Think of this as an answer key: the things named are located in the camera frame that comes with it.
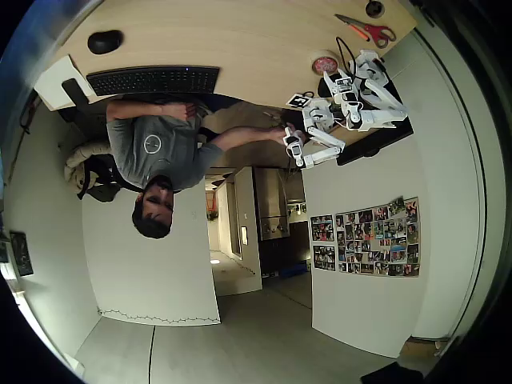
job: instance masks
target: poster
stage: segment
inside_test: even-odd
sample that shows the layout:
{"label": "poster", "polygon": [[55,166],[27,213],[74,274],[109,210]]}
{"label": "poster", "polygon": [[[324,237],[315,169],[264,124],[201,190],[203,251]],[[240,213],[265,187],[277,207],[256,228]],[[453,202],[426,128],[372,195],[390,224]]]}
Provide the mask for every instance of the poster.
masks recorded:
{"label": "poster", "polygon": [[329,214],[311,218],[311,231],[314,242],[333,242],[333,217]]}
{"label": "poster", "polygon": [[343,215],[342,214],[336,215],[336,231],[337,232],[344,231]]}
{"label": "poster", "polygon": [[339,272],[403,278],[419,276],[417,198],[396,198],[387,205],[336,214],[335,219]]}
{"label": "poster", "polygon": [[320,270],[334,270],[336,255],[333,246],[313,246],[314,267]]}
{"label": "poster", "polygon": [[418,199],[412,198],[408,202],[406,202],[406,220],[407,223],[417,222],[418,221]]}
{"label": "poster", "polygon": [[419,224],[412,222],[407,224],[407,242],[415,244],[419,241]]}

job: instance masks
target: cubicle wall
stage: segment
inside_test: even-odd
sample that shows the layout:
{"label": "cubicle wall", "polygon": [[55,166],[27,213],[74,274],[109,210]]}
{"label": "cubicle wall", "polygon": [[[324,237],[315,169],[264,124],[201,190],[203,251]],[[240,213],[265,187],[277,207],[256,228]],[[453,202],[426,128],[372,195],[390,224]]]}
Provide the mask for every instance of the cubicle wall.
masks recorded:
{"label": "cubicle wall", "polygon": [[84,197],[87,263],[105,316],[163,326],[220,322],[204,188],[201,182],[175,195],[170,234],[159,240],[134,228],[135,192],[121,190],[109,203]]}
{"label": "cubicle wall", "polygon": [[[400,195],[419,198],[419,277],[382,278],[311,268],[313,328],[362,350],[398,356],[418,320],[430,264],[430,199],[414,137],[346,166],[325,162],[304,170],[302,177],[309,217],[387,204]],[[310,243],[336,247],[336,242],[314,242],[311,232]]]}

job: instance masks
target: computer mouse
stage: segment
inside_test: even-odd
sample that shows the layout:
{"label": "computer mouse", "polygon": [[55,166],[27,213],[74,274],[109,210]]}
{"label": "computer mouse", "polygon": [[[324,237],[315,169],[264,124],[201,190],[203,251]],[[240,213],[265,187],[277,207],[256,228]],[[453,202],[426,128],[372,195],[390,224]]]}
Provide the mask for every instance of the computer mouse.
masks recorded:
{"label": "computer mouse", "polygon": [[89,36],[87,46],[93,54],[108,54],[120,47],[122,44],[122,37],[122,32],[120,30],[96,32]]}

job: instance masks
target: black keyboard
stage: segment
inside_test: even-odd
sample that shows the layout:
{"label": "black keyboard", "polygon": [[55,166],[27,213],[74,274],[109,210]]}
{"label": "black keyboard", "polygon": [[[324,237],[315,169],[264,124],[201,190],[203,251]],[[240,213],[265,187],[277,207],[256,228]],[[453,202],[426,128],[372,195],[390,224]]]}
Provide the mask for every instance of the black keyboard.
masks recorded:
{"label": "black keyboard", "polygon": [[212,94],[219,68],[214,66],[144,66],[87,75],[97,96],[146,92]]}

